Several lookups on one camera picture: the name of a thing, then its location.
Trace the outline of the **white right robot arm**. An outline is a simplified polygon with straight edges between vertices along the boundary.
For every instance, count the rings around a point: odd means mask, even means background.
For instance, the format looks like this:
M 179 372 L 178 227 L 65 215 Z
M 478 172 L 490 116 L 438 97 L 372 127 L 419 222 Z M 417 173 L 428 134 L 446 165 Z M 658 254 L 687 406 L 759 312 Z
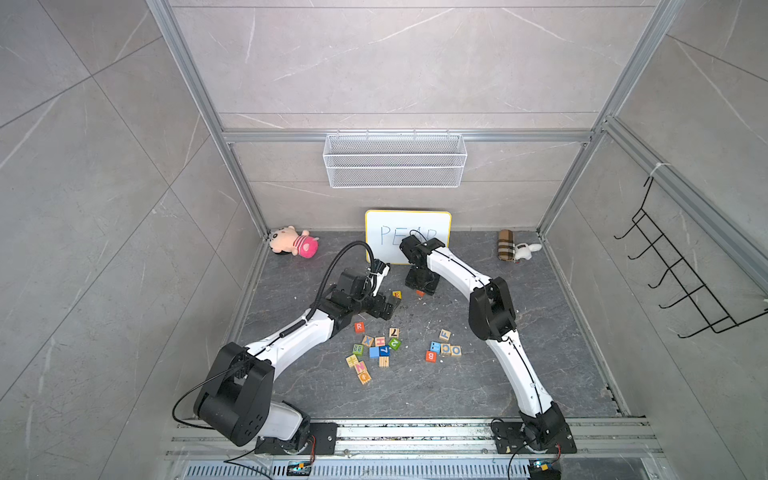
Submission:
M 432 295 L 444 279 L 467 298 L 470 330 L 499 361 L 522 420 L 517 432 L 502 423 L 499 441 L 513 452 L 525 446 L 536 453 L 575 453 L 575 441 L 560 406 L 539 380 L 522 346 L 507 282 L 470 267 L 437 238 L 422 241 L 409 235 L 401 241 L 400 250 L 410 264 L 407 287 Z

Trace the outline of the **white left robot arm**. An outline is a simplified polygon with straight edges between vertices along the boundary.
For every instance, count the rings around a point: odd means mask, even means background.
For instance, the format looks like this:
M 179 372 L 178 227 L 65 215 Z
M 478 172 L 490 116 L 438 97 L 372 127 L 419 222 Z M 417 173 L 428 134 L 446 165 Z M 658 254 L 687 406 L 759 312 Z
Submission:
M 389 266 L 357 275 L 344 271 L 339 281 L 320 291 L 302 315 L 283 329 L 241 346 L 220 349 L 193 404 L 194 415 L 240 447 L 255 438 L 301 451 L 310 437 L 310 417 L 273 399 L 274 381 L 291 364 L 365 313 L 389 320 L 399 299 L 380 292 Z

